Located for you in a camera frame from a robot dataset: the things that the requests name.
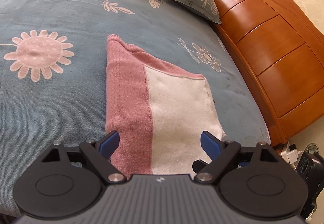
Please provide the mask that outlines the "small desk fan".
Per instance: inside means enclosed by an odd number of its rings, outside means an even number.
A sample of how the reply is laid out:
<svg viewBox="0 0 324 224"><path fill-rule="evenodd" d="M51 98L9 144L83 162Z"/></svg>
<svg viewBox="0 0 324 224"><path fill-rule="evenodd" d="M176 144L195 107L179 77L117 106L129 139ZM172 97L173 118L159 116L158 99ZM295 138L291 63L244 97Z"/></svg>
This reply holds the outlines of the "small desk fan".
<svg viewBox="0 0 324 224"><path fill-rule="evenodd" d="M319 154L320 153L320 149L319 149L319 146L312 142L312 143L309 143L306 148L304 149L304 152L307 152L307 153L310 153L310 154L314 154L314 153L317 153Z"/></svg>

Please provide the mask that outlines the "white power strip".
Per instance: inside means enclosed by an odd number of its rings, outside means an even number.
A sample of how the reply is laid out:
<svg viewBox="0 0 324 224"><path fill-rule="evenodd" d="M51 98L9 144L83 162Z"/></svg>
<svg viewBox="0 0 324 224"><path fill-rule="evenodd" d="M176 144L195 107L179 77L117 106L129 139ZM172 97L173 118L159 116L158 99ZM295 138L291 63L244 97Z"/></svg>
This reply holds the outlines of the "white power strip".
<svg viewBox="0 0 324 224"><path fill-rule="evenodd" d="M298 150L296 144L287 142L282 146L279 154L281 158L295 170L302 157L303 151Z"/></svg>

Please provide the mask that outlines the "blue floral bed sheet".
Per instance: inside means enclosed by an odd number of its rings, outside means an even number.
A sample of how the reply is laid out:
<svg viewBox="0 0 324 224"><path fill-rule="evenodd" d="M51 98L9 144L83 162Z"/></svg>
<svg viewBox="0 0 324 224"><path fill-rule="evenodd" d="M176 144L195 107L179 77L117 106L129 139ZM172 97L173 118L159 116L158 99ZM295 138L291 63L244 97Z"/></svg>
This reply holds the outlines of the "blue floral bed sheet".
<svg viewBox="0 0 324 224"><path fill-rule="evenodd" d="M202 17L172 0L1 0L1 213L18 216L16 179L54 141L99 139L107 38L207 79L226 136L270 141L260 109Z"/></svg>

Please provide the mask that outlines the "wooden headboard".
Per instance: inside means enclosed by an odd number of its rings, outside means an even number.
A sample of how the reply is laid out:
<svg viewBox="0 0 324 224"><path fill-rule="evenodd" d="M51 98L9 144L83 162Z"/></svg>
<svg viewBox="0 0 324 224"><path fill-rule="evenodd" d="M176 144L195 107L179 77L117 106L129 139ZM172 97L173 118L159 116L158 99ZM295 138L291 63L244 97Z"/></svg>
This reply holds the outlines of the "wooden headboard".
<svg viewBox="0 0 324 224"><path fill-rule="evenodd" d="M323 34L294 0L214 0L220 37L251 91L271 143L323 116Z"/></svg>

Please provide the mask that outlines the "pink and cream sweater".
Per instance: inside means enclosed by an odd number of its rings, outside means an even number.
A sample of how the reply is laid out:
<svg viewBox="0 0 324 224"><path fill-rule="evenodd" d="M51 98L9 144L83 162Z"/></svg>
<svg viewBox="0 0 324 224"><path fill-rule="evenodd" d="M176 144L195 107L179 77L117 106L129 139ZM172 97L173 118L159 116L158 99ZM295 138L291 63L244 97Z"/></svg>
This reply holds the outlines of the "pink and cream sweater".
<svg viewBox="0 0 324 224"><path fill-rule="evenodd" d="M194 161L209 160L201 133L225 138L203 75L158 59L117 35L107 40L106 73L106 132L120 135L111 162L127 177L193 175Z"/></svg>

